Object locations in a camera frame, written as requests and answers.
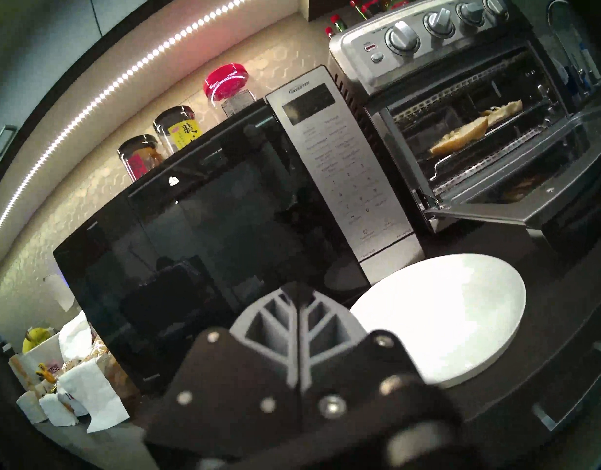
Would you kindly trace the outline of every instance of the black jar lid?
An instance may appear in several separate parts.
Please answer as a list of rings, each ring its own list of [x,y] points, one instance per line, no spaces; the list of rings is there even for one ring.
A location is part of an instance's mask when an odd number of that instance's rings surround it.
[[[194,119],[192,108],[189,106],[175,106],[159,114],[153,122],[153,126],[159,134],[169,135],[170,131],[168,129],[170,127],[188,119]]]
[[[156,150],[157,145],[157,139],[153,135],[140,135],[126,140],[122,143],[120,148],[117,149],[117,152],[121,155],[130,157],[133,155],[133,152],[141,148],[152,148],[153,150]]]

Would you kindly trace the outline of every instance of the microwave display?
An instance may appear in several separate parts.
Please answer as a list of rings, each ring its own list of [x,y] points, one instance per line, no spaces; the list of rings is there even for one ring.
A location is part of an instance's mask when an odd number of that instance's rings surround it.
[[[325,84],[320,84],[318,87],[305,92],[302,96],[283,104],[282,108],[292,126],[296,126],[333,104],[335,104],[335,99],[329,92],[328,87]]]

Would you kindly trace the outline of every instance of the toaster oven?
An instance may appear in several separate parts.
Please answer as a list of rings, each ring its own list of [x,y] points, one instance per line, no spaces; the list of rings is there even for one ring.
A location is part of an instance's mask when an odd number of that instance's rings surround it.
[[[538,233],[601,163],[601,107],[576,110],[511,0],[419,1],[337,35],[330,51],[423,228],[474,219]]]

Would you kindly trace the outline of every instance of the red jar lid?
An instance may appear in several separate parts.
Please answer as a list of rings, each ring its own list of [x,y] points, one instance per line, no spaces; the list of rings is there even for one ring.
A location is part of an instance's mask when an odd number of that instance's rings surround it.
[[[208,99],[221,101],[237,94],[249,80],[244,65],[229,63],[218,67],[203,81],[203,91]]]

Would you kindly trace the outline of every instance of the hexagonal tile backsplash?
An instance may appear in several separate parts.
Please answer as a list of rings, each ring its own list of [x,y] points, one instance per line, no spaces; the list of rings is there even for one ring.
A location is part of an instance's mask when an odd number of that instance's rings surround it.
[[[0,269],[0,333],[16,351],[31,326],[60,329],[78,312],[63,311],[43,278],[57,272],[52,251],[131,180],[116,154],[128,138],[154,134],[152,123],[168,105],[187,104],[196,120],[208,130],[218,121],[202,91],[204,77],[217,66],[236,61],[250,74],[258,96],[277,89],[299,75],[326,64],[328,39],[325,23],[307,23],[299,15],[284,19],[252,36],[145,106],[98,145],[70,172],[44,201],[16,239]]]

